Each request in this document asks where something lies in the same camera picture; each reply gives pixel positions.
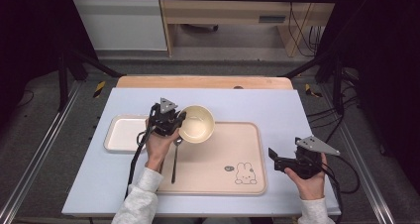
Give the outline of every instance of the beige tray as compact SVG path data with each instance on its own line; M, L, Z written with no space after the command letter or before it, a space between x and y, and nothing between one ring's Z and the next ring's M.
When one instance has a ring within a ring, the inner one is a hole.
M216 122L204 143L178 147L176 180L171 183L175 146L162 166L158 193L261 194L265 191L260 134L253 123Z
M134 153L138 147L137 136L146 130L147 118L142 115L114 117L105 139L105 149L110 153Z

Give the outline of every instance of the bowl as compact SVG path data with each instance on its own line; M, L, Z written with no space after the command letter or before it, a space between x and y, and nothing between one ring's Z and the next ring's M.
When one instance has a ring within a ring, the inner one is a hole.
M184 108L180 113L186 112L185 120L179 128L179 136L189 143L203 143L211 137L215 121L211 112L200 105Z

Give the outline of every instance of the white sleeve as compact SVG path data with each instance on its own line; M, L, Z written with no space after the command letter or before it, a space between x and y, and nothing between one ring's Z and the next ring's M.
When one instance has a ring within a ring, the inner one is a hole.
M334 224L328 217L325 198L317 200L302 200L302 217L299 224Z
M129 186L129 195L115 214L112 224L152 223L158 207L155 192L162 180L160 173L145 168L138 182Z

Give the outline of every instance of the white cabinet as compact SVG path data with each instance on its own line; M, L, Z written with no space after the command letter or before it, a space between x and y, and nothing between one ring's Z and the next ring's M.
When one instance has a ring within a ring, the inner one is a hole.
M158 0L74 0L96 51L166 51Z

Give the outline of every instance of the hand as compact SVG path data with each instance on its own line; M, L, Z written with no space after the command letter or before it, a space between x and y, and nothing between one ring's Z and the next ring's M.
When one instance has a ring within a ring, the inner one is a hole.
M161 163L169 151L170 144L172 144L172 142L178 137L178 129L176 129L172 135L167 137L163 137L157 133L151 133L148 141L146 142L146 150L148 151L149 157L146 162L146 167L154 171L159 171Z
M325 154L321 154L321 157L322 163L326 165ZM291 168L285 168L284 172L296 184L302 200L316 200L324 197L325 174L323 171L308 179L300 178Z

